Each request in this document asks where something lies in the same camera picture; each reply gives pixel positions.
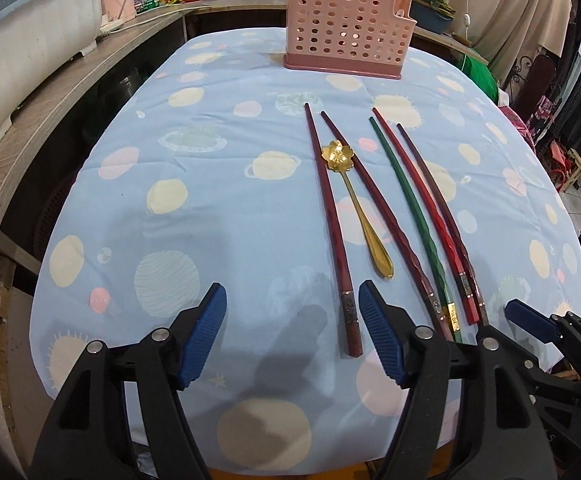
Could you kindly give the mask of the maroon chopstick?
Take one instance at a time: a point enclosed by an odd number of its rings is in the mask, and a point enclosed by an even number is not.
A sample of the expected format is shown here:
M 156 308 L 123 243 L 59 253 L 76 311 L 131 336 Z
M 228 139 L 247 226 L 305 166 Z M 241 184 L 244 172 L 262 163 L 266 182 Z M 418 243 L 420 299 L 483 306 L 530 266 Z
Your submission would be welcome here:
M 417 255 L 409 244 L 405 233 L 402 231 L 401 226 L 397 223 L 397 218 L 395 218 L 394 213 L 390 209 L 387 201 L 383 198 L 383 194 L 379 191 L 379 187 L 374 182 L 371 174 L 366 170 L 361 162 L 359 156 L 352 153 L 351 160 L 353 163 L 353 168 L 359 174 L 365 188 L 368 190 L 369 195 L 374 200 L 374 203 L 385 221 L 388 231 L 392 235 L 393 239 L 397 243 L 397 249 L 404 259 L 406 267 L 409 269 L 409 274 L 415 283 L 421 298 L 424 300 L 425 307 L 428 313 L 432 315 L 433 325 L 435 328 L 440 328 L 444 336 L 449 340 L 455 342 L 461 342 L 461 332 L 455 330 L 458 326 L 457 323 L 453 323 L 450 317 L 450 312 L 448 307 L 442 307 L 437 294 L 433 291 L 432 284 L 427 278 Z
M 351 358 L 360 358 L 363 354 L 362 336 L 359 319 L 353 292 L 352 278 L 348 265 L 347 254 L 345 253 L 345 242 L 342 238 L 333 191 L 331 190 L 329 177 L 322 159 L 322 148 L 319 144 L 319 135 L 314 123 L 310 104 L 303 104 L 307 128 L 310 132 L 311 145 L 315 157 L 317 177 L 319 178 L 319 189 L 322 194 L 325 216 L 327 221 L 327 232 L 330 240 L 331 253 L 333 254 L 333 267 L 335 268 L 338 296 L 342 319 L 345 323 L 345 341 L 347 341 L 347 354 Z
M 469 290 L 470 296 L 473 297 L 473 307 L 467 313 L 468 321 L 478 323 L 480 326 L 488 325 L 489 319 L 487 307 L 485 306 L 485 301 L 477 282 L 476 272 L 470 262 L 468 250 L 461 239 L 461 234 L 459 234 L 459 229 L 453 214 L 450 211 L 449 206 L 447 206 L 447 200 L 444 198 L 437 180 L 435 180 L 435 177 L 424 161 L 423 156 L 421 156 L 420 152 L 417 150 L 417 147 L 409 136 L 409 133 L 406 132 L 401 124 L 397 124 L 397 130 L 400 131 L 404 141 L 409 145 L 409 150 L 416 159 L 421 174 L 426 179 L 429 194 L 433 196 L 435 208 L 439 210 L 439 214 L 441 214 L 441 217 L 443 218 L 442 223 L 444 224 L 444 229 L 452 240 L 451 245 L 453 246 L 458 261 L 461 263 L 461 272 L 459 272 L 459 274 L 461 274 L 461 289 L 463 289 L 464 292 Z

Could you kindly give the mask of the green chopstick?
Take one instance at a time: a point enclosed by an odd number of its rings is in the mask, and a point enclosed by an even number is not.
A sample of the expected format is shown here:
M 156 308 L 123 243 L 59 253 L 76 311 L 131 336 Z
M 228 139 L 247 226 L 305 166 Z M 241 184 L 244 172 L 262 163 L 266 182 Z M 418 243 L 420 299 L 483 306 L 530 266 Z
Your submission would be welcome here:
M 421 210 L 419 201 L 417 200 L 416 194 L 413 191 L 409 179 L 406 177 L 404 170 L 402 169 L 401 162 L 397 160 L 397 155 L 394 154 L 391 148 L 386 134 L 383 133 L 377 120 L 374 117 L 368 118 L 371 126 L 373 127 L 376 136 L 385 151 L 390 165 L 397 176 L 397 180 L 400 183 L 402 192 L 404 194 L 407 206 L 409 206 L 409 212 L 412 214 L 414 222 L 417 227 L 418 235 L 421 242 L 424 245 L 426 256 L 430 269 L 432 270 L 433 280 L 435 281 L 435 287 L 437 287 L 438 298 L 442 307 L 442 310 L 447 318 L 449 319 L 453 338 L 456 342 L 462 342 L 463 337 L 461 336 L 461 323 L 459 322 L 456 304 L 450 293 L 449 287 L 447 287 L 447 279 L 445 278 L 445 271 L 443 265 L 440 261 L 437 246 L 432 239 L 428 222 L 424 216 L 424 212 Z

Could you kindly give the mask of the red chopstick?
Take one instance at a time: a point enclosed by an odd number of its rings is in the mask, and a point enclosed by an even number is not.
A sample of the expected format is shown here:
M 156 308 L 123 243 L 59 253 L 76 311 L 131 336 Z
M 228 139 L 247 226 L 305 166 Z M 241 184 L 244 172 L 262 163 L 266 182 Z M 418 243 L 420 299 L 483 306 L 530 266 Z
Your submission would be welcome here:
M 442 223 L 443 219 L 441 214 L 439 214 L 439 210 L 435 208 L 435 201 L 429 194 L 429 188 L 427 188 L 427 184 L 424 182 L 418 166 L 412 161 L 412 157 L 409 156 L 409 153 L 405 148 L 403 148 L 402 143 L 399 141 L 397 135 L 389 126 L 386 119 L 383 118 L 383 115 L 379 112 L 378 108 L 374 106 L 371 110 L 373 111 L 373 117 L 377 120 L 381 130 L 386 134 L 386 138 L 388 139 L 394 154 L 397 155 L 397 160 L 401 162 L 402 169 L 404 170 L 406 177 L 409 179 L 409 183 L 412 185 L 421 210 L 424 212 L 429 230 L 431 228 L 435 229 L 435 234 L 437 234 L 437 237 L 439 238 L 445 258 L 447 258 L 447 263 L 450 264 L 451 275 L 452 278 L 454 278 L 459 293 L 459 302 L 464 309 L 466 321 L 470 325 L 477 324 L 468 321 L 467 313 L 473 307 L 473 297 L 470 296 L 469 290 L 464 292 L 464 290 L 461 289 L 461 274 L 459 274 L 459 272 L 461 272 L 461 263 L 455 255 L 455 251 L 451 245 L 452 240 L 444 229 L 444 224 Z

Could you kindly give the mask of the gold flower spoon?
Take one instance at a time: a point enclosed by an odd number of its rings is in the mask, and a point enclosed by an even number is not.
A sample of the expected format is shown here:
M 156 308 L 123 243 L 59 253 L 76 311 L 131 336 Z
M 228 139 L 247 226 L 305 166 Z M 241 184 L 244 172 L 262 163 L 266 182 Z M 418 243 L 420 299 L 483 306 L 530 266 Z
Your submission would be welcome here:
M 343 183 L 345 183 L 351 203 L 360 221 L 364 240 L 376 271 L 382 278 L 390 280 L 394 277 L 394 267 L 391 257 L 383 241 L 374 229 L 374 226 L 371 224 L 371 221 L 369 221 L 368 216 L 365 214 L 359 197 L 357 197 L 355 189 L 348 177 L 348 171 L 353 168 L 353 155 L 353 149 L 348 144 L 342 144 L 338 140 L 329 142 L 321 150 L 321 156 L 324 162 L 326 162 L 327 168 L 336 172 L 336 174 L 340 174 Z

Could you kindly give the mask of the wooden counter shelf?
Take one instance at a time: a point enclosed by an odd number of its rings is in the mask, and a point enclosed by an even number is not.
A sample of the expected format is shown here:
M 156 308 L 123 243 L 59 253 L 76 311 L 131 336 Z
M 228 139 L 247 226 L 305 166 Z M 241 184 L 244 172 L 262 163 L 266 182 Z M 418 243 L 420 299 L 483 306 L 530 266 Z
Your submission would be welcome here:
M 0 141 L 0 226 L 22 177 L 59 123 L 109 70 L 142 44 L 171 24 L 184 29 L 190 15 L 286 9 L 287 0 L 209 0 L 165 6 L 134 18 L 83 58 L 48 76 L 22 104 Z

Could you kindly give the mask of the pink floral garment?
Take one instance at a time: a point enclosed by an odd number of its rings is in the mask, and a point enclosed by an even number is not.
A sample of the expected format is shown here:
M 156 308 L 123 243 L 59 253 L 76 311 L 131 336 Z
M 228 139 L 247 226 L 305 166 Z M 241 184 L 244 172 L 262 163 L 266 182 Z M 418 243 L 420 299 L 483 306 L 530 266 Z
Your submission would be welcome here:
M 527 125 L 522 121 L 519 115 L 507 105 L 500 105 L 499 110 L 515 127 L 515 129 L 521 135 L 522 139 L 525 140 L 525 143 L 528 144 L 530 150 L 533 151 L 533 153 L 535 153 L 537 150 L 535 149 L 533 136 L 530 133 L 530 130 L 528 129 Z

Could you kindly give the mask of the blue planet-print tablecloth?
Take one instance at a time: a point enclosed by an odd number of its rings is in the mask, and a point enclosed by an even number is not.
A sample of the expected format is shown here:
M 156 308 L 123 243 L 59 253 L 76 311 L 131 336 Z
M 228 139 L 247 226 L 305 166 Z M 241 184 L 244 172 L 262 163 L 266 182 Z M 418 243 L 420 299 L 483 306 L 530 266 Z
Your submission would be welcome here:
M 181 396 L 208 466 L 319 474 L 386 453 L 405 392 L 370 340 L 345 353 L 311 134 L 338 128 L 415 252 L 415 223 L 369 120 L 423 156 L 461 231 L 489 321 L 543 367 L 559 351 L 507 323 L 520 299 L 581 316 L 581 246 L 551 179 L 465 74 L 409 50 L 398 80 L 287 70 L 280 28 L 216 32 L 173 53 L 77 176 L 33 297 L 30 346 L 56 394 L 85 344 L 133 344 L 197 306 L 228 312 Z

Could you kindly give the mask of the green bag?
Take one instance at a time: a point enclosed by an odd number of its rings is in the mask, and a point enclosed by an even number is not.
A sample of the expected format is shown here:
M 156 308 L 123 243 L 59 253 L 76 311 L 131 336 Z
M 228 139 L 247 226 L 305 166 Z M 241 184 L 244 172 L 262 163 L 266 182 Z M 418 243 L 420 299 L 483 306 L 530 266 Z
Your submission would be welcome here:
M 494 103 L 499 103 L 499 85 L 487 65 L 463 55 L 457 62 L 457 68 Z

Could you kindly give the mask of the beige curtain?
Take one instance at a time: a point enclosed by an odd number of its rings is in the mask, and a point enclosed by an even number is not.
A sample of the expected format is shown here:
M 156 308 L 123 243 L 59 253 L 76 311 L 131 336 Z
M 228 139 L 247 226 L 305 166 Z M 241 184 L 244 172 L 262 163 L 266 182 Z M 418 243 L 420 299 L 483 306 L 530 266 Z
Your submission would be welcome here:
M 499 80 L 525 55 L 563 53 L 571 0 L 445 1 L 456 10 L 453 32 L 468 38 Z

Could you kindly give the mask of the white plastic storage bin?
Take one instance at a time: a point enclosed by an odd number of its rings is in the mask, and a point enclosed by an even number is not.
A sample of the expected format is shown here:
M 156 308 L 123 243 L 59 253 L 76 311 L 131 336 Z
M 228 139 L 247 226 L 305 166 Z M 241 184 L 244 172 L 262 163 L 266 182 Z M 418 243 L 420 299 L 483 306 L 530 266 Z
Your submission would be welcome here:
M 96 47 L 102 15 L 102 0 L 18 0 L 0 11 L 0 141 L 37 86 Z

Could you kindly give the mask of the blue bowl with vegetables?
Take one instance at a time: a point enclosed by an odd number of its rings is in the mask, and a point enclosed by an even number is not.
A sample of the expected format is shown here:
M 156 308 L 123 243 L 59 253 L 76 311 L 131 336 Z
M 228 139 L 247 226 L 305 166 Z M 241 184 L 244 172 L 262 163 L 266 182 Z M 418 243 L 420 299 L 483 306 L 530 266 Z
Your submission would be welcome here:
M 445 0 L 412 0 L 409 15 L 417 21 L 417 26 L 444 34 L 455 18 L 456 10 Z

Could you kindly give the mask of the pink perforated utensil basket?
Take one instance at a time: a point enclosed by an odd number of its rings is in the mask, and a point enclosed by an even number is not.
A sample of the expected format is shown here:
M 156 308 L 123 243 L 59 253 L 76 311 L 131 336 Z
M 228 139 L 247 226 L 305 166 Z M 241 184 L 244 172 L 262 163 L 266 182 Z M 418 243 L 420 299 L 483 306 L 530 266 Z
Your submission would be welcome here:
M 289 70 L 400 79 L 412 0 L 287 0 Z

